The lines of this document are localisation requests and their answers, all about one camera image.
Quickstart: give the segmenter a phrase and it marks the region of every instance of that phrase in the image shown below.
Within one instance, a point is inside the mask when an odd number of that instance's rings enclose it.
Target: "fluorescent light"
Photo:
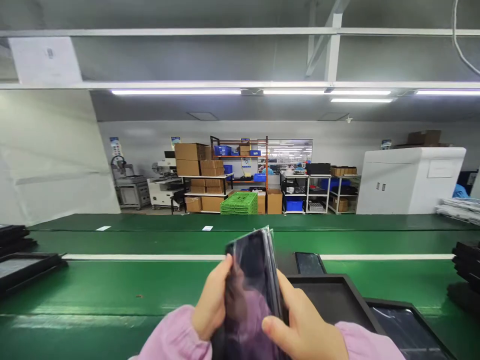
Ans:
[[[375,99],[375,98],[333,98],[332,103],[391,103],[392,98],[389,99]]]
[[[115,95],[242,95],[240,89],[111,90]]]
[[[480,96],[480,90],[418,90],[417,95]]]
[[[324,90],[263,90],[264,95],[325,95]]]
[[[389,95],[390,90],[333,90],[331,95]]]

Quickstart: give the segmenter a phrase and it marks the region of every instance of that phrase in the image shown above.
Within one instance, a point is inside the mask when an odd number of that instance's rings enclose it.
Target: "phone screen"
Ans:
[[[257,230],[226,247],[233,265],[225,289],[225,359],[283,359],[262,331],[266,316],[280,316],[269,236],[268,230]]]

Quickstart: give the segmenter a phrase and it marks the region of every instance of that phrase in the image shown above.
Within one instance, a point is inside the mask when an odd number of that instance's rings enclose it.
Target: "person's left hand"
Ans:
[[[225,319],[225,280],[232,267],[232,256],[227,254],[208,275],[195,306],[191,323],[200,340],[210,341],[215,330]]]

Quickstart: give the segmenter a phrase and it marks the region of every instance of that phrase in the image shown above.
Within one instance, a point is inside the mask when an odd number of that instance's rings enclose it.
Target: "green basket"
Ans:
[[[259,212],[256,192],[236,192],[220,204],[222,215],[253,215]]]

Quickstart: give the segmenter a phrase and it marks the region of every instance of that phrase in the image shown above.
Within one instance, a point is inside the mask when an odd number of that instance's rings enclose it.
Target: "pink sleeve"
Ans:
[[[351,322],[341,321],[335,326],[343,335],[349,360],[405,360],[388,336],[375,334]]]
[[[211,360],[212,344],[199,339],[192,327],[194,307],[184,305],[169,313],[153,330],[138,360]]]

